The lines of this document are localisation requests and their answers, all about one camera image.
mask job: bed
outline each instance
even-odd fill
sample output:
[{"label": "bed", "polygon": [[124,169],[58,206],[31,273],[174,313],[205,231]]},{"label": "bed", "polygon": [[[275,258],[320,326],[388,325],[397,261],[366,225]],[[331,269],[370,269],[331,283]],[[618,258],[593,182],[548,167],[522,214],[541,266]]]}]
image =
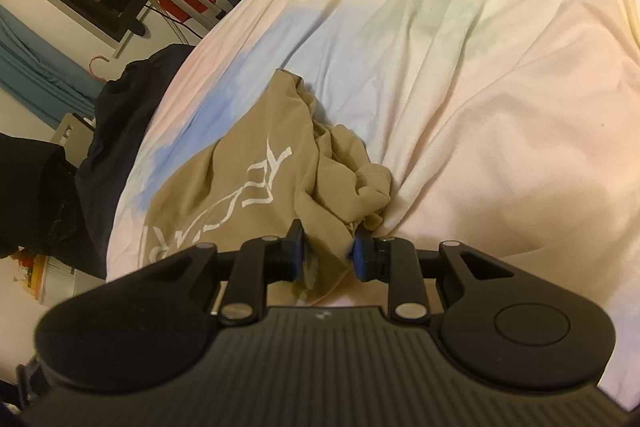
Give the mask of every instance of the bed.
[{"label": "bed", "polygon": [[[140,265],[151,197],[301,76],[393,176],[378,234],[458,239],[603,306],[601,388],[640,401],[637,0],[243,0],[177,73],[120,198],[110,279]],[[334,303],[378,303],[353,285]]]}]

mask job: teal curtain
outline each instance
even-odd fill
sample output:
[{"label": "teal curtain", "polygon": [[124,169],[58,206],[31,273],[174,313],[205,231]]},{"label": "teal curtain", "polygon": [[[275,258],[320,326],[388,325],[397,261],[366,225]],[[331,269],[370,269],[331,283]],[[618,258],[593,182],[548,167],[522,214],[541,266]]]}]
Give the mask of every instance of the teal curtain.
[{"label": "teal curtain", "polygon": [[68,112],[93,116],[102,83],[0,6],[0,87],[56,128]]}]

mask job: pastel tie-dye bedsheet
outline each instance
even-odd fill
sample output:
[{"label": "pastel tie-dye bedsheet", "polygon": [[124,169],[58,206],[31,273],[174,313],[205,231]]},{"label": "pastel tie-dye bedsheet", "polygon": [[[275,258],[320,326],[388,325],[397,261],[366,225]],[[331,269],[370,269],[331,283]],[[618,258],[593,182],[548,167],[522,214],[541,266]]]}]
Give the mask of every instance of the pastel tie-dye bedsheet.
[{"label": "pastel tie-dye bedsheet", "polygon": [[[138,268],[150,198],[276,68],[394,177],[382,233],[459,239],[603,306],[600,383],[640,400],[637,0],[243,0],[168,89],[120,198],[111,279]],[[383,300],[347,285],[337,303]]]}]

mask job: black cable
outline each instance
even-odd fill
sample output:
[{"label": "black cable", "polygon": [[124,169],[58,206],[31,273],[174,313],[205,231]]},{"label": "black cable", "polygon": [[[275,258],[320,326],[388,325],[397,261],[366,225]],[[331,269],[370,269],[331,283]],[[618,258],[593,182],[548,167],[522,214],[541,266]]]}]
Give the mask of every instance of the black cable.
[{"label": "black cable", "polygon": [[173,17],[169,17],[168,15],[162,13],[160,10],[155,9],[153,6],[149,6],[148,4],[145,5],[147,8],[149,8],[150,10],[153,10],[156,13],[159,13],[162,17],[164,17],[165,19],[171,21],[171,22],[175,22],[176,24],[179,24],[180,26],[184,26],[185,28],[187,28],[191,33],[193,33],[197,38],[199,38],[200,40],[202,40],[204,37],[201,35],[198,35],[195,31],[193,31],[191,28],[189,28],[185,23],[182,23],[176,19],[174,19]]}]

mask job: white wall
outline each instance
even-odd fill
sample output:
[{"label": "white wall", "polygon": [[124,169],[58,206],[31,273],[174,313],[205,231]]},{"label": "white wall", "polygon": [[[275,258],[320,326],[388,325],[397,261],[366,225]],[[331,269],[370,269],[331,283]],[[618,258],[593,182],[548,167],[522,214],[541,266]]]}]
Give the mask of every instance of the white wall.
[{"label": "white wall", "polygon": [[15,366],[33,356],[33,330],[47,311],[19,282],[18,263],[0,260],[0,379],[15,381]]}]

